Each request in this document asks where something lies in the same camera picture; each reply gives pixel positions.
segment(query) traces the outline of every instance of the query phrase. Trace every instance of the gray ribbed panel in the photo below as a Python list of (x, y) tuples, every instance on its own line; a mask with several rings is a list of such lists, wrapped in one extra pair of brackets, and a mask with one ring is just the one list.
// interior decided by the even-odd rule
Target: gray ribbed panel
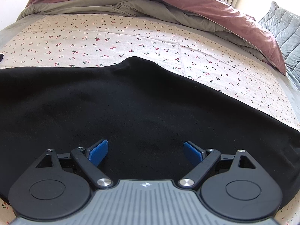
[[(41, 222), (16, 219), (12, 225), (38, 225)], [(73, 216), (47, 225), (227, 225), (207, 211), (193, 191), (180, 190), (171, 181), (128, 181), (109, 190), (98, 190), (90, 203)], [(268, 219), (253, 223), (277, 225)]]

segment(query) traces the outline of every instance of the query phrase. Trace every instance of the cherry print sheet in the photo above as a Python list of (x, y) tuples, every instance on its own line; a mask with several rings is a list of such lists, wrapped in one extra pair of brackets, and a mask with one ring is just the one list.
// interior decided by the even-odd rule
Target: cherry print sheet
[[(46, 16), (29, 25), (0, 50), (0, 69), (10, 67), (103, 67), (130, 56), (210, 86), (300, 130), (293, 108), (269, 65), (175, 25), (115, 15)], [(276, 215), (296, 225), (300, 193)], [(0, 224), (14, 215), (0, 211)]]

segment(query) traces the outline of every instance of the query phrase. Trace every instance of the star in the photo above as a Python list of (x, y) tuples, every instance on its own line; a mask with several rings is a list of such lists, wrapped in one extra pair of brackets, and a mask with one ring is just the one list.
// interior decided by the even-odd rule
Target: star
[(145, 183), (142, 183), (141, 185), (142, 185), (143, 187), (147, 188), (147, 187), (150, 186), (151, 184), (148, 183), (148, 182), (145, 182)]

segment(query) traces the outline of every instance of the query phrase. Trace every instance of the black fabric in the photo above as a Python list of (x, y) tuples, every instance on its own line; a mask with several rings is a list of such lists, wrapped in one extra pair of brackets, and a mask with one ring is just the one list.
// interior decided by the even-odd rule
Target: black fabric
[(277, 181), (282, 206), (300, 188), (300, 132), (154, 62), (101, 68), (0, 70), (0, 193), (45, 149), (66, 153), (101, 138), (100, 168), (118, 179), (174, 179), (191, 170), (183, 142), (223, 154), (246, 149)]

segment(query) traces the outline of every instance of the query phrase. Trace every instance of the white bed sheet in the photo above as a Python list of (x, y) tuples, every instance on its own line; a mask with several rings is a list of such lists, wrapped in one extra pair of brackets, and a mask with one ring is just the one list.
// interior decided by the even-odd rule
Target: white bed sheet
[[(156, 19), (103, 14), (35, 15), (17, 23), (0, 34), (0, 52), (4, 53), (0, 69), (102, 67), (139, 56), (300, 130), (300, 94), (294, 83), (212, 34)], [(298, 224), (299, 199), (298, 193), (278, 212), (281, 224)]]

